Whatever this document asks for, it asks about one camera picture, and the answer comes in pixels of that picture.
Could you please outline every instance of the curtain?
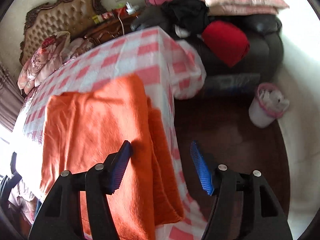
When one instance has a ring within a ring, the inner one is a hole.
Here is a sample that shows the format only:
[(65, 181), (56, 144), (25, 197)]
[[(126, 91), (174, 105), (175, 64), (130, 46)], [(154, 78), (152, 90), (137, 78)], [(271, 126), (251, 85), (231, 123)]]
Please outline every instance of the curtain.
[(0, 124), (12, 131), (24, 98), (0, 62)]

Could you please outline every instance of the wooden bedside table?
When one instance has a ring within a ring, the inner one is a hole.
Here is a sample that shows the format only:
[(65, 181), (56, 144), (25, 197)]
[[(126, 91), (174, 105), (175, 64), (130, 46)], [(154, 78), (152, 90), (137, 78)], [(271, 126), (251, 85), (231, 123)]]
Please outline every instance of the wooden bedside table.
[[(140, 12), (136, 12), (132, 15), (125, 15), (120, 17), (123, 26), (124, 34), (131, 33), (130, 25), (137, 18)], [(110, 19), (102, 22), (101, 24), (91, 28), (85, 35), (84, 38), (91, 38), (95, 45), (98, 46), (102, 43), (110, 41), (114, 38), (122, 36), (122, 26), (118, 18)]]

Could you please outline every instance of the orange cloth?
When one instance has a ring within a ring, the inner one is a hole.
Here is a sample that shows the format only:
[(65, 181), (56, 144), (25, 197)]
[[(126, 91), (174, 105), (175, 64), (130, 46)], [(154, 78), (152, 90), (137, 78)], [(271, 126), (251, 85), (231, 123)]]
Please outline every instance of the orange cloth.
[[(63, 170), (87, 171), (124, 140), (131, 142), (133, 155), (120, 188), (107, 195), (120, 238), (155, 239), (155, 226), (183, 219), (161, 112), (151, 107), (137, 75), (114, 79), (95, 92), (52, 96), (43, 140), (44, 195)], [(80, 200), (84, 232), (90, 234), (85, 192)]]

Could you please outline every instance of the white cable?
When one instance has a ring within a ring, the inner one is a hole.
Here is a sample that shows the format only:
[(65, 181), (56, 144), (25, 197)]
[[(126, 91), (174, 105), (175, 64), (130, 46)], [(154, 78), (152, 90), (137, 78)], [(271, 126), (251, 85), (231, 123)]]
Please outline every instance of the white cable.
[(123, 27), (123, 23), (122, 23), (122, 21), (121, 21), (121, 19), (120, 19), (120, 13), (122, 12), (122, 10), (120, 10), (120, 11), (118, 12), (118, 18), (119, 18), (119, 21), (121, 22), (121, 26), (122, 26), (122, 35), (124, 35), (124, 27)]

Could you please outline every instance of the carved wooden headboard frame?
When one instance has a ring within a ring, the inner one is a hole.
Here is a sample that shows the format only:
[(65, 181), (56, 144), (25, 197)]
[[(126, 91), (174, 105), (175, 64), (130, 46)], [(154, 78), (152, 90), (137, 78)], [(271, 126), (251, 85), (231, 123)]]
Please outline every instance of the carved wooden headboard frame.
[[(28, 11), (27, 15), (26, 15), (26, 22), (24, 25), (24, 41), (22, 41), (20, 43), (20, 49), (22, 50), (21, 54), (20, 54), (20, 63), (22, 64), (22, 58), (23, 58), (23, 49), (25, 46), (25, 40), (26, 40), (26, 31), (33, 26), (33, 24), (36, 21), (36, 18), (38, 16), (38, 13), (41, 10), (46, 10), (46, 9), (52, 9), (55, 6), (57, 6), (58, 4), (62, 3), (62, 2), (72, 2), (73, 0), (57, 0), (55, 3), (50, 4), (49, 2), (46, 2), (44, 4), (41, 4), (35, 8), (33, 8), (32, 10)], [(106, 12), (107, 10), (103, 7), (103, 5), (101, 4), (101, 0), (92, 0), (92, 5), (93, 8), (95, 9), (97, 14), (102, 14), (104, 12)]]

